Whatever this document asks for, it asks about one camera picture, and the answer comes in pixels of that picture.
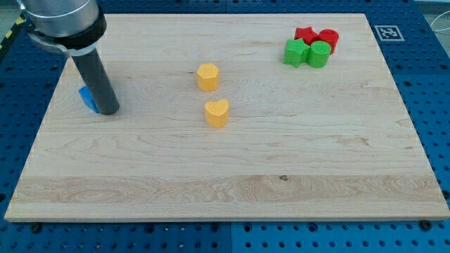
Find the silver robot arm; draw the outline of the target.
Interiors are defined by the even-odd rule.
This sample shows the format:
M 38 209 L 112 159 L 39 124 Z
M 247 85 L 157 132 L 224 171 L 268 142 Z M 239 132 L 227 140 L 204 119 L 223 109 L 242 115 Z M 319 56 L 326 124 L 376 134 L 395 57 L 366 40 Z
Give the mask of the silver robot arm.
M 26 31 L 40 48 L 80 57 L 96 48 L 107 27 L 96 0 L 18 0 Z

